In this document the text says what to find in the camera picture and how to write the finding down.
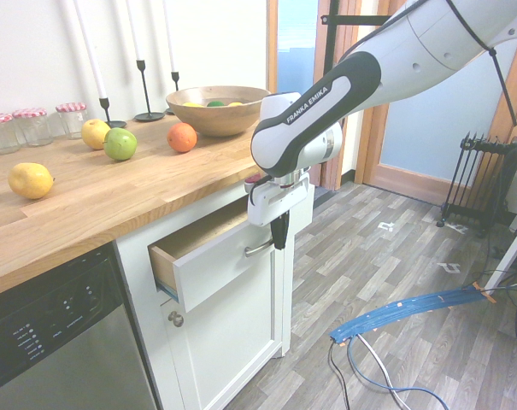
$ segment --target white candle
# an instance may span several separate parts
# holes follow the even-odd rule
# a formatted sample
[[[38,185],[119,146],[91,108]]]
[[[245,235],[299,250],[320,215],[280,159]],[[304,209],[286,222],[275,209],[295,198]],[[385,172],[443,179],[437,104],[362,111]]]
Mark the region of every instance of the white candle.
[[[79,25],[81,26],[81,32],[84,35],[85,47],[87,48],[87,55],[89,56],[89,61],[91,63],[91,69],[93,70],[93,77],[95,77],[95,83],[97,83],[97,91],[99,98],[107,98],[106,97],[106,89],[104,88],[103,76],[101,75],[101,70],[98,66],[97,55],[95,54],[95,48],[93,46],[93,42],[89,37],[89,31],[87,29],[87,22],[85,21],[84,15],[81,12],[81,7],[79,6],[79,0],[73,0],[73,5],[76,7],[76,13],[78,14]]]
[[[176,65],[174,64],[173,41],[171,39],[171,32],[169,31],[169,13],[167,12],[167,0],[163,0],[163,11],[165,12],[165,26],[167,28],[167,42],[169,44],[169,59],[171,60],[171,71],[176,73]]]
[[[127,12],[129,13],[129,23],[131,24],[131,32],[132,32],[132,43],[135,45],[135,55],[137,56],[137,61],[142,61],[144,59],[142,50],[140,48],[140,43],[138,42],[137,30],[135,29],[135,22],[133,20],[134,13],[132,9],[132,1],[126,0],[127,4]]]

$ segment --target lemon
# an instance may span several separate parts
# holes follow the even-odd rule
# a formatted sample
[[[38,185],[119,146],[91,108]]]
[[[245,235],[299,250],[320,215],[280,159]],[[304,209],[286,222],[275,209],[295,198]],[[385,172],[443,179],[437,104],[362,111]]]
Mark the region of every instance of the lemon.
[[[43,165],[23,162],[11,168],[8,183],[15,194],[39,199],[50,191],[53,178]]]

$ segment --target butcher block counter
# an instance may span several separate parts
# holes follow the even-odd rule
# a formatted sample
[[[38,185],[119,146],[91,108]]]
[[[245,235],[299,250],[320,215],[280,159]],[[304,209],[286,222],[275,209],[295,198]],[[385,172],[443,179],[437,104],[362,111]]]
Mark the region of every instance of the butcher block counter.
[[[130,121],[126,129],[138,148],[128,161],[66,139],[1,155],[0,293],[258,171],[252,128],[232,138],[199,138],[196,148],[178,154],[166,139],[177,122]],[[9,170],[20,162],[50,170],[55,183],[44,198],[28,200],[9,188]]]

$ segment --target orange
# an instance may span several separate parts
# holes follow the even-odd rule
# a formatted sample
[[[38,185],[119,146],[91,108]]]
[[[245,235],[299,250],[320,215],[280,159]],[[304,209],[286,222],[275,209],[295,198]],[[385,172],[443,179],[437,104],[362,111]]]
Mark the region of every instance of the orange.
[[[196,130],[185,122],[175,124],[167,133],[167,142],[175,151],[188,152],[197,144]]]

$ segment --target black candlestick holder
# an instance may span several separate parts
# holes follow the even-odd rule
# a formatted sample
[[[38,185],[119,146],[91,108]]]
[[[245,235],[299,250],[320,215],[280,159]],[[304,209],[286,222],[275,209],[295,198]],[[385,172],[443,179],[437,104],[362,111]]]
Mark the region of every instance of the black candlestick holder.
[[[148,99],[148,89],[146,88],[146,78],[144,77],[144,70],[146,69],[146,63],[144,60],[137,60],[137,67],[142,75],[142,85],[144,86],[144,96],[146,97],[146,108],[147,113],[135,115],[135,120],[140,122],[151,122],[160,120],[165,116],[165,113],[152,113],[150,111],[150,100]]]
[[[110,108],[110,101],[108,100],[108,97],[99,98],[98,101],[101,103],[101,107],[104,109],[104,112],[106,113],[106,123],[109,125],[110,128],[125,128],[127,126],[127,123],[125,121],[110,120],[110,114],[108,113],[108,108]]]
[[[176,91],[179,90],[179,79],[180,79],[180,76],[179,76],[179,72],[178,71],[172,71],[171,72],[171,78],[173,79],[174,81],[174,88],[176,89]],[[174,115],[174,112],[172,109],[170,108],[167,108],[165,110],[165,112],[169,115]]]

